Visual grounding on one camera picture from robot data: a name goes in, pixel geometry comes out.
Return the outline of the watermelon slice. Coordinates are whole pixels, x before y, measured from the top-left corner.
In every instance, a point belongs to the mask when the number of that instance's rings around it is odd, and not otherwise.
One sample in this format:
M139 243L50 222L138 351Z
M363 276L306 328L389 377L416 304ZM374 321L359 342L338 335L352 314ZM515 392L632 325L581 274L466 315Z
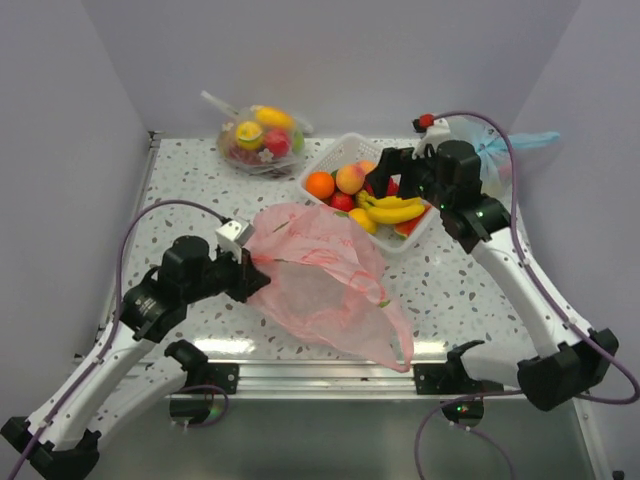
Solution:
M396 224L394 226L394 232L397 236L399 236L402 239L407 239L412 233L413 231L416 229L416 227L420 224L420 222L422 221L422 219L424 218L424 216L431 210L431 206L426 205L424 211L418 215L417 217L411 219L411 220L407 220L404 222L401 222L399 224Z

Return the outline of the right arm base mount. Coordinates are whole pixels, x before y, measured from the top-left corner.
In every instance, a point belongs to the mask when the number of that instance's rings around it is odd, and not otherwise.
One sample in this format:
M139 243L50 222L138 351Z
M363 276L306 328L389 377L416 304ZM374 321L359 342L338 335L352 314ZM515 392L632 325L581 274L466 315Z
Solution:
M463 370L461 357L467 350L484 341L474 340L453 348L446 355L444 363L416 363L413 365L413 379L418 395L464 396L479 392L504 390L502 384L488 380L473 380ZM483 399L458 401L441 408L444 416L459 425L477 426L485 413Z

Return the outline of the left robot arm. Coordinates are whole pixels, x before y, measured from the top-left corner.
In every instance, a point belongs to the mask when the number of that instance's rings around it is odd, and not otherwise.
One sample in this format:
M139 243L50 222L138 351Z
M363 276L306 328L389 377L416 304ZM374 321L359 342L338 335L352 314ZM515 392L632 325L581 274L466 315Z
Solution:
M2 436L43 478L85 478L99 458L99 436L87 428L91 415L132 366L186 319L189 305L219 294L246 302L269 282L246 249L218 248L211 258L204 239L178 238L161 264L124 295L111 326L69 381L30 417L10 418Z

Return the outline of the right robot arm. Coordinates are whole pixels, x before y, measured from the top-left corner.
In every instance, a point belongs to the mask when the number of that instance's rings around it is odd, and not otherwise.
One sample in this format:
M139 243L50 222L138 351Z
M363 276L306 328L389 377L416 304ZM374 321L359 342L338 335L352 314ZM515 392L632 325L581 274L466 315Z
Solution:
M419 197L436 208L447 234L498 284L533 342L532 354L509 353L484 341L451 350L445 369L449 387L464 393L480 381L499 383L520 389L536 408L550 411L599 384L619 342L572 309L520 246L511 214L483 193L480 166L465 141L428 146L424 155L390 147L366 180L381 197L397 176L401 198Z

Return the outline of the pink plastic bag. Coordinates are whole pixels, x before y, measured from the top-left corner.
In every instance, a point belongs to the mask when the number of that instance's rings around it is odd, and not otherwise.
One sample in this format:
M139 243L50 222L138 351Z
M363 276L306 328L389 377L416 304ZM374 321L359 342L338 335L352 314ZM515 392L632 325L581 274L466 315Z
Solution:
M270 206L247 244L271 282L250 305L306 343L400 373L414 355L412 324L383 284L385 260L348 214L324 204Z

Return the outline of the orange tangerine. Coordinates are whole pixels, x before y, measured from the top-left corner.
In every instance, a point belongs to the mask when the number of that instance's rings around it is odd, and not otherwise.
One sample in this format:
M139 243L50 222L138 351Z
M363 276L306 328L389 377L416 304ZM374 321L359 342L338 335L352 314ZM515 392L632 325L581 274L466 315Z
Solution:
M335 192L334 177L327 172L313 172L306 179L305 190L319 200L329 199Z

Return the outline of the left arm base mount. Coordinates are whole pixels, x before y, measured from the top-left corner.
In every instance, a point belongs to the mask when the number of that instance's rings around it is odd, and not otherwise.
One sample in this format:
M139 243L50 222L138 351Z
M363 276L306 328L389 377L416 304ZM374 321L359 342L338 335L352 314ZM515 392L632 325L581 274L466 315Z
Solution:
M170 395L171 420L181 420L185 431L212 427L224 420L230 410L230 397L236 394L239 365L212 363L194 344L179 340L164 352L176 360L186 378Z

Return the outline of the yellow banana bunch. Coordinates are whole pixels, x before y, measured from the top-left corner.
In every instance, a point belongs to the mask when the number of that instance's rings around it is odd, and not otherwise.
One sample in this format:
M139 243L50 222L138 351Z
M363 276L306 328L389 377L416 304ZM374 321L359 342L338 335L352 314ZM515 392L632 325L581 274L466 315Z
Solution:
M395 225L411 220L420 215L426 206L419 198L375 198L366 191L360 191L356 195L356 204L365 209L372 220L383 225Z

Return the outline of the yellow lemon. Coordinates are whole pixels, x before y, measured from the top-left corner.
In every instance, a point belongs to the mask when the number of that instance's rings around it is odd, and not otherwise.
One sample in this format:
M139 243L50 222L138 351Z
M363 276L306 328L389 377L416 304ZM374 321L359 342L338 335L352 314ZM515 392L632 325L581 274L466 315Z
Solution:
M348 213L349 217L360 225L368 234L377 232L377 223L372 220L363 208L354 208Z

